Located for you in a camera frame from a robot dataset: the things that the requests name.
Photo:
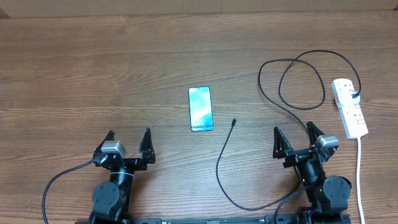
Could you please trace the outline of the Samsung Galaxy smartphone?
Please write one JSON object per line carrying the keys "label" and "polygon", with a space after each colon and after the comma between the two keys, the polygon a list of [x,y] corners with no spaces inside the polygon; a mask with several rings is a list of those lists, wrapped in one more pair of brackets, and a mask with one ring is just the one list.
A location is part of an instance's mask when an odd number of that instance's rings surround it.
{"label": "Samsung Galaxy smartphone", "polygon": [[189,88],[188,102],[191,131],[212,131],[214,122],[210,87],[200,86]]}

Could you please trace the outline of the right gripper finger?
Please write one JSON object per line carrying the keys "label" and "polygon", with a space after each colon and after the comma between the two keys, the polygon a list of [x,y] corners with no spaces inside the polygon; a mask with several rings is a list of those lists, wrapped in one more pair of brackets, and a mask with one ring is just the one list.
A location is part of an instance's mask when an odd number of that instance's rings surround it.
{"label": "right gripper finger", "polygon": [[313,146],[315,145],[315,141],[317,140],[317,138],[321,135],[324,135],[325,133],[321,131],[312,121],[309,121],[306,126],[308,130],[310,145]]}
{"label": "right gripper finger", "polygon": [[276,126],[274,128],[274,149],[273,149],[273,158],[281,159],[285,158],[292,152],[294,149],[290,145],[287,138],[284,136],[283,132]]}

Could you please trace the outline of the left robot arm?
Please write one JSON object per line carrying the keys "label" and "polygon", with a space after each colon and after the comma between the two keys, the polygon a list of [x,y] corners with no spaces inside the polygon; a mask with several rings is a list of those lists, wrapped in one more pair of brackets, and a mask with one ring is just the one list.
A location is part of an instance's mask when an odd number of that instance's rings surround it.
{"label": "left robot arm", "polygon": [[98,184],[92,194],[93,210],[89,223],[133,223],[130,203],[135,179],[135,171],[146,170],[148,164],[155,163],[151,131],[146,128],[139,146],[141,157],[126,158],[126,150],[121,141],[114,138],[110,130],[105,139],[95,149],[93,163],[110,171],[109,180]]}

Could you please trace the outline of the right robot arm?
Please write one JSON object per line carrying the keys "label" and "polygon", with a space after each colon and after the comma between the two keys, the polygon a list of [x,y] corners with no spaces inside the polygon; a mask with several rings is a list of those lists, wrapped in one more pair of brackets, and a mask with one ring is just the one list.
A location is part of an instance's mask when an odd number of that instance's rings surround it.
{"label": "right robot arm", "polygon": [[274,159],[284,159],[285,168],[297,170],[303,188],[286,196],[272,216],[273,222],[279,221],[279,210],[290,199],[305,192],[309,206],[300,207],[292,215],[291,223],[350,223],[348,209],[351,194],[351,182],[342,176],[326,176],[323,164],[336,152],[339,141],[336,136],[327,135],[309,121],[307,123],[310,147],[294,150],[282,131],[274,128]]}

